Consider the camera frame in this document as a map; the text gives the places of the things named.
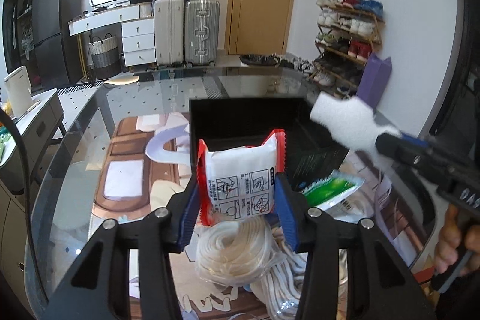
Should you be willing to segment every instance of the refrigerator door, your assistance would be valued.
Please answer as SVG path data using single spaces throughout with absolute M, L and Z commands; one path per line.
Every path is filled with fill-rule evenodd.
M 45 90 L 70 84 L 61 34 L 36 45 L 35 54 L 37 55 L 38 73 Z
M 38 44 L 62 31 L 59 5 L 59 0 L 32 0 L 34 44 Z

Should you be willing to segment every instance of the screw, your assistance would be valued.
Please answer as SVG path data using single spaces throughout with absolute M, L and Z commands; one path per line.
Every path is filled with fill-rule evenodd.
M 102 226 L 105 228 L 105 229 L 112 229 L 115 225 L 117 224 L 117 221 L 114 220 L 114 219 L 108 219 L 108 220 L 105 220 L 102 224 Z
M 169 210 L 167 208 L 158 208 L 155 211 L 155 216 L 158 218 L 167 217 L 169 215 Z
M 360 221 L 360 223 L 365 229 L 372 229 L 375 226 L 374 222 L 371 219 L 363 219 L 362 221 Z
M 320 217 L 322 215 L 322 211 L 318 208 L 310 208 L 308 209 L 308 215 L 310 217 Z

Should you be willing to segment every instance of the green plastic bag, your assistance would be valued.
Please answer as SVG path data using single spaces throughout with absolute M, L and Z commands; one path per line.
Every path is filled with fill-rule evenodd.
M 334 170 L 330 176 L 313 182 L 302 193 L 309 206 L 326 211 L 357 191 L 364 182 L 365 179 Z

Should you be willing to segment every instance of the white tissue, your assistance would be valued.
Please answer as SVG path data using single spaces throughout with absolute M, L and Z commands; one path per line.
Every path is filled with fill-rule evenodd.
M 397 137 L 401 133 L 395 127 L 377 125 L 373 112 L 360 98 L 340 100 L 322 92 L 311 110 L 310 119 L 326 127 L 337 143 L 353 151 L 368 153 L 373 164 L 384 171 L 391 160 L 378 153 L 375 141 L 382 133 Z

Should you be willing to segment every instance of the purple paper bag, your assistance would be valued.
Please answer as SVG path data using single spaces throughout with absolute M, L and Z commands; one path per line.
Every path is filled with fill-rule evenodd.
M 358 86 L 357 97 L 375 110 L 385 91 L 391 73 L 392 59 L 388 57 L 382 60 L 376 53 L 372 53 L 368 58 L 360 85 Z

